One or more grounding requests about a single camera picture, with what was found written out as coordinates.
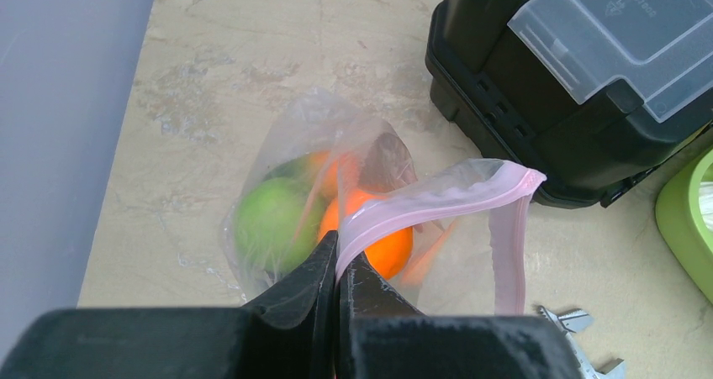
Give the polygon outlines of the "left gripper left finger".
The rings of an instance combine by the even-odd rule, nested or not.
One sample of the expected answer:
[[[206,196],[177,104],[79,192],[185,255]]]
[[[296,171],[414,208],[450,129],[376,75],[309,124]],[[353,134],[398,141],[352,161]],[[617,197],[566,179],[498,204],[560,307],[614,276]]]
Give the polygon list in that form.
[[[4,378],[332,378],[337,234],[241,307],[78,308],[37,318]]]

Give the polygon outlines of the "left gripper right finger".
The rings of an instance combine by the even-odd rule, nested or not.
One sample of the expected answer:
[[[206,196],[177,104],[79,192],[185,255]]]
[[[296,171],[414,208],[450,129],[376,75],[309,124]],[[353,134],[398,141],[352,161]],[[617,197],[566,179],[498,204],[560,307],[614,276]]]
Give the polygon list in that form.
[[[339,378],[578,378],[568,342],[534,316],[429,316],[359,255],[336,283]]]

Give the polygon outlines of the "toy orange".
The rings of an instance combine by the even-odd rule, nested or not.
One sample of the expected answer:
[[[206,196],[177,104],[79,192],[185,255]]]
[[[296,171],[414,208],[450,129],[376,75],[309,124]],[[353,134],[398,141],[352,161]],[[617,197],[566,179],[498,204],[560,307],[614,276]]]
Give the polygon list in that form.
[[[354,189],[346,196],[346,214],[355,213],[366,201],[380,200],[384,196]],[[317,241],[330,230],[338,230],[340,223],[339,199],[334,198],[320,223]],[[406,266],[413,249],[414,235],[411,227],[396,231],[370,245],[365,254],[371,266],[386,280],[399,274]]]

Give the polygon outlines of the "toy green apple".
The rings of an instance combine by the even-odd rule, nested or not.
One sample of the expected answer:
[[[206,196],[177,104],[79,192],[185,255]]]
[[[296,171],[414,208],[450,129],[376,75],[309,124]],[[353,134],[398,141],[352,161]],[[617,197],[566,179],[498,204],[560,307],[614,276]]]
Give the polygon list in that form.
[[[243,197],[234,214],[239,258],[259,271],[286,275],[312,253],[328,203],[318,195],[298,229],[311,186],[289,177],[260,183]]]

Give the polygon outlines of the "clear zip top bag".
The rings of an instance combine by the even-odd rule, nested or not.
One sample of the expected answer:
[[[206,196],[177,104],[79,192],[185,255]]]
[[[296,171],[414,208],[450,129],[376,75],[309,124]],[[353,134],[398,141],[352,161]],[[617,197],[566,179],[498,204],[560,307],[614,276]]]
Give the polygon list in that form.
[[[518,315],[528,208],[545,179],[489,158],[419,175],[388,121],[314,88],[269,129],[224,221],[225,254],[248,302],[334,231],[339,278],[364,257],[425,312]]]

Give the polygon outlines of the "toy mango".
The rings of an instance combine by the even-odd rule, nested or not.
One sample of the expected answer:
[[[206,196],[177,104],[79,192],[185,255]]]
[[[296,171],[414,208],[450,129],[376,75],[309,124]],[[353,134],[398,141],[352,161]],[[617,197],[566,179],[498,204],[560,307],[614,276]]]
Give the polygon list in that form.
[[[360,177],[360,162],[352,154],[317,150],[272,167],[258,188],[276,198],[290,197],[304,203],[316,187],[317,198],[331,201],[340,189],[344,193],[357,189]]]

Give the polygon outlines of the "green plastic tray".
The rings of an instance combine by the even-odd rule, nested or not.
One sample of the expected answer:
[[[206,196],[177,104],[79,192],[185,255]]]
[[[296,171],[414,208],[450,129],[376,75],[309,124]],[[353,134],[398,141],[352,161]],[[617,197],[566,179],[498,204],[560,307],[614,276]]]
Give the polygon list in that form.
[[[691,160],[662,188],[655,219],[664,242],[679,264],[712,300],[712,230],[700,206],[700,189],[712,183],[712,149]]]

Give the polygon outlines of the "black plastic toolbox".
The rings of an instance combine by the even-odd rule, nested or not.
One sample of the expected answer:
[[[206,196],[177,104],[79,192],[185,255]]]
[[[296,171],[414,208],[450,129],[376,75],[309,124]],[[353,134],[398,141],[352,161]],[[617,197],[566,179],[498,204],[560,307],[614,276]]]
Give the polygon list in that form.
[[[443,0],[431,101],[536,200],[610,206],[712,126],[712,0]]]

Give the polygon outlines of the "toy leek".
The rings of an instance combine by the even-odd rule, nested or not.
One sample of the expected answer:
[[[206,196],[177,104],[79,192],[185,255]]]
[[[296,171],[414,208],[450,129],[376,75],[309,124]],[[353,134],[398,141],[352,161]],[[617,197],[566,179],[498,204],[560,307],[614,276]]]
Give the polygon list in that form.
[[[709,231],[713,231],[713,184],[702,182],[699,188],[700,214]]]

